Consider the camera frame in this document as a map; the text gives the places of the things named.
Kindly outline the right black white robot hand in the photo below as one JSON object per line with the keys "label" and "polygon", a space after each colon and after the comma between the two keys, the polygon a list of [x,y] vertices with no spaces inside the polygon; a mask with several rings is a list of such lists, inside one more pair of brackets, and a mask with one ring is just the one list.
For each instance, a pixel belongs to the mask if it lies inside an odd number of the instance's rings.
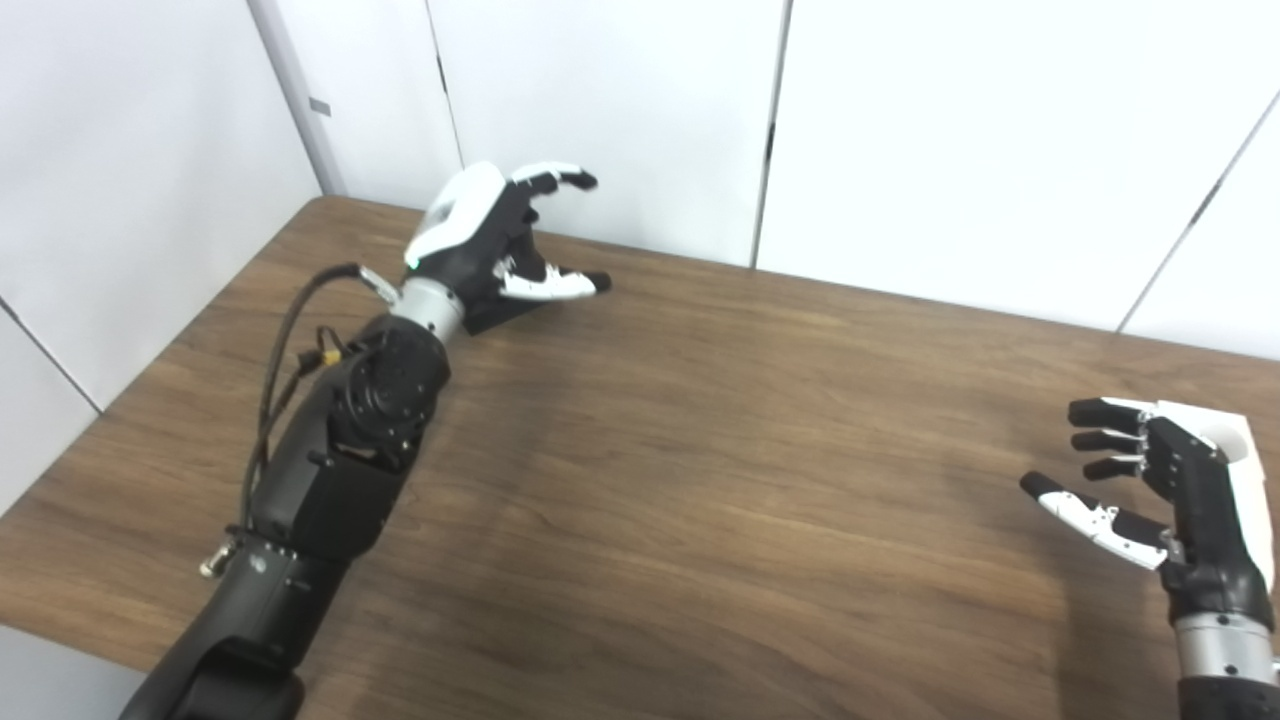
{"label": "right black white robot hand", "polygon": [[1089,542],[1156,571],[1169,620],[1236,615],[1276,628],[1276,562],[1266,473],[1245,416],[1172,401],[1069,404],[1071,446],[1093,452],[1088,480],[1132,477],[1172,507],[1169,524],[1069,489],[1039,471],[1019,482]]}

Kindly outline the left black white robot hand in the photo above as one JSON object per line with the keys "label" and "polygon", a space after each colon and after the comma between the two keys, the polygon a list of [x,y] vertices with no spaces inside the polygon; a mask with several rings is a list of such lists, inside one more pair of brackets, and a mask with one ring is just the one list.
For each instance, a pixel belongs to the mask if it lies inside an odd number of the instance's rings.
{"label": "left black white robot hand", "polygon": [[465,168],[445,183],[404,250],[407,278],[442,284],[467,309],[493,299],[548,304],[609,292],[609,274],[558,266],[538,251],[534,202],[564,186],[590,191],[598,179],[564,161],[509,174],[490,161]]}

